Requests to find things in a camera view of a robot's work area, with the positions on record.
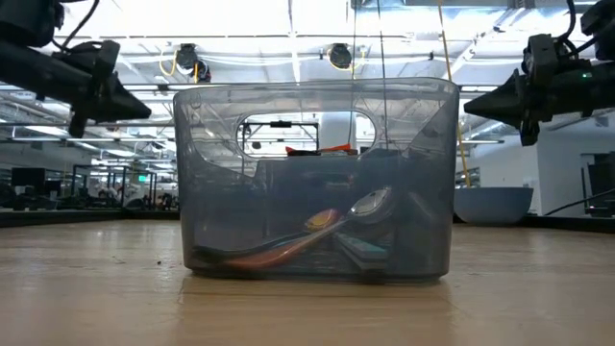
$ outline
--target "yellow cable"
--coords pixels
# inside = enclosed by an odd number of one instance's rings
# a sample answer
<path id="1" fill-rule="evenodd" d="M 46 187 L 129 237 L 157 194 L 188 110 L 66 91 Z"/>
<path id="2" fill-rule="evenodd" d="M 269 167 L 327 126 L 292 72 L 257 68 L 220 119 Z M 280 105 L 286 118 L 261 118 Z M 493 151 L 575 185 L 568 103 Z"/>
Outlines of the yellow cable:
<path id="1" fill-rule="evenodd" d="M 158 61 L 158 67 L 160 68 L 160 72 L 162 72 L 162 74 L 164 74 L 165 76 L 171 76 L 175 73 L 175 66 L 177 65 L 177 49 L 175 50 L 175 53 L 173 53 L 173 66 L 171 67 L 171 72 L 167 72 L 164 69 L 164 66 L 162 66 L 162 56 L 164 55 L 164 51 L 160 51 L 160 59 Z"/>
<path id="2" fill-rule="evenodd" d="M 438 0 L 438 13 L 440 14 L 440 25 L 442 26 L 442 41 L 444 42 L 444 57 L 446 58 L 446 70 L 449 73 L 449 81 L 453 82 L 453 73 L 451 72 L 451 60 L 449 59 L 449 47 L 446 44 L 446 32 L 444 30 L 444 16 L 442 15 L 442 0 Z M 463 139 L 461 136 L 461 128 L 457 121 L 457 141 L 459 142 L 459 152 L 461 152 L 461 163 L 463 164 L 463 175 L 465 176 L 466 187 L 470 187 L 470 175 L 468 174 L 468 165 L 465 160 L 465 152 L 463 150 Z"/>

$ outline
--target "translucent gray bin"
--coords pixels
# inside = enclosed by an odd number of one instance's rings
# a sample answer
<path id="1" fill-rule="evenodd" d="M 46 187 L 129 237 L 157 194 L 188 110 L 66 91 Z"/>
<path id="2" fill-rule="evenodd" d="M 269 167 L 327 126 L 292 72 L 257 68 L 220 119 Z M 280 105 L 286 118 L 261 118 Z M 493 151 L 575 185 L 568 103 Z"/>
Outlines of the translucent gray bin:
<path id="1" fill-rule="evenodd" d="M 458 98 L 454 84 L 431 78 L 179 92 L 184 265 L 225 278 L 386 283 L 445 275 Z M 237 133 L 246 117 L 300 111 L 363 113 L 374 123 L 374 145 L 359 156 L 244 154 Z M 348 182 L 341 189 L 340 177 Z"/>

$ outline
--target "wooden surface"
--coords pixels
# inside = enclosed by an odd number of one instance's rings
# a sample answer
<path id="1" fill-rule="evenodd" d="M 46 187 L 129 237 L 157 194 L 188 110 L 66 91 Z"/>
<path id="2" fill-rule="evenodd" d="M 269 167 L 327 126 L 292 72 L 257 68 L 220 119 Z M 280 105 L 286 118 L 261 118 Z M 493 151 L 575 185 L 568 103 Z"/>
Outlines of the wooden surface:
<path id="1" fill-rule="evenodd" d="M 177 222 L 0 230 L 0 345 L 612 345 L 615 236 L 457 228 L 439 284 L 216 281 Z"/>

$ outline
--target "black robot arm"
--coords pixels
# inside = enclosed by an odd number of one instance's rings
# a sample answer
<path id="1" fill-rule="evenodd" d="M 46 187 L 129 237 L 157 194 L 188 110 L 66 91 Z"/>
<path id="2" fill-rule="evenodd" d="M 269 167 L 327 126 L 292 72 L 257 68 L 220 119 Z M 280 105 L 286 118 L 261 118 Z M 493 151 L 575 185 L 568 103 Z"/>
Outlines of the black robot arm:
<path id="1" fill-rule="evenodd" d="M 524 50 L 522 75 L 513 75 L 494 91 L 465 104 L 466 112 L 501 121 L 517 128 L 523 145 L 538 140 L 540 122 L 554 115 L 580 111 L 582 117 L 615 107 L 615 0 L 602 0 L 581 17 L 581 30 L 590 40 L 580 47 L 568 39 L 576 25 L 573 0 L 567 0 L 571 25 L 560 37 L 536 35 Z M 596 58 L 592 65 L 578 54 L 591 45 Z"/>
<path id="2" fill-rule="evenodd" d="M 146 119 L 151 110 L 128 92 L 114 72 L 119 44 L 106 40 L 68 47 L 100 0 L 63 45 L 53 40 L 63 24 L 61 3 L 82 0 L 0 0 L 0 81 L 71 105 L 69 133 L 84 135 L 88 119 L 96 122 Z M 30 47 L 54 42 L 61 51 L 47 56 Z"/>

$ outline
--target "fluorescent light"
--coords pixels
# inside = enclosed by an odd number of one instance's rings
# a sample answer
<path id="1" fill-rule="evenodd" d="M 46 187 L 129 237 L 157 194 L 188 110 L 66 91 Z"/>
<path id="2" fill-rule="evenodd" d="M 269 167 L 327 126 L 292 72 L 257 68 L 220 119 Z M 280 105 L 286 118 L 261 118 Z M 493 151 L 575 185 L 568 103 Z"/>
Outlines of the fluorescent light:
<path id="1" fill-rule="evenodd" d="M 481 140 L 481 139 L 468 139 L 468 140 L 461 140 L 461 143 L 463 144 L 501 144 L 504 143 L 503 140 Z"/>
<path id="2" fill-rule="evenodd" d="M 151 141 L 166 141 L 166 138 L 119 138 L 120 141 L 130 142 L 151 142 Z"/>
<path id="3" fill-rule="evenodd" d="M 61 138 L 56 137 L 13 137 L 11 140 L 15 141 L 62 141 Z"/>
<path id="4" fill-rule="evenodd" d="M 68 141 L 74 142 L 110 142 L 115 141 L 113 138 L 67 138 Z"/>
<path id="5" fill-rule="evenodd" d="M 129 91 L 132 90 L 152 90 L 152 91 L 158 91 L 158 86 L 148 86 L 148 85 L 138 85 L 138 86 L 124 86 L 124 88 L 126 88 Z"/>
<path id="6" fill-rule="evenodd" d="M 462 86 L 461 92 L 489 92 L 493 91 L 497 86 Z"/>
<path id="7" fill-rule="evenodd" d="M 87 144 L 87 143 L 76 142 L 75 144 L 79 145 L 82 148 L 86 148 L 86 149 L 89 149 L 89 150 L 100 150 L 100 149 L 96 148 L 95 146 Z"/>
<path id="8" fill-rule="evenodd" d="M 156 163 L 154 164 L 154 166 L 161 168 L 161 169 L 174 169 L 175 166 L 173 166 L 173 164 L 170 163 Z"/>
<path id="9" fill-rule="evenodd" d="M 116 155 L 116 156 L 119 156 L 119 157 L 122 157 L 122 158 L 131 158 L 131 157 L 133 157 L 135 155 L 135 153 L 129 152 L 129 151 L 126 151 L 126 150 L 108 149 L 108 150 L 105 150 L 105 151 L 108 152 L 109 154 Z"/>
<path id="10" fill-rule="evenodd" d="M 159 80 L 159 81 L 163 81 L 163 82 L 165 82 L 165 83 L 167 83 L 167 84 L 171 84 L 171 82 L 169 82 L 169 80 L 167 80 L 166 78 L 164 78 L 164 76 L 157 75 L 157 76 L 154 76 L 154 78 L 156 78 L 156 79 L 157 79 L 157 80 Z"/>
<path id="11" fill-rule="evenodd" d="M 51 126 L 26 126 L 26 129 L 51 136 L 67 136 L 68 132 Z"/>

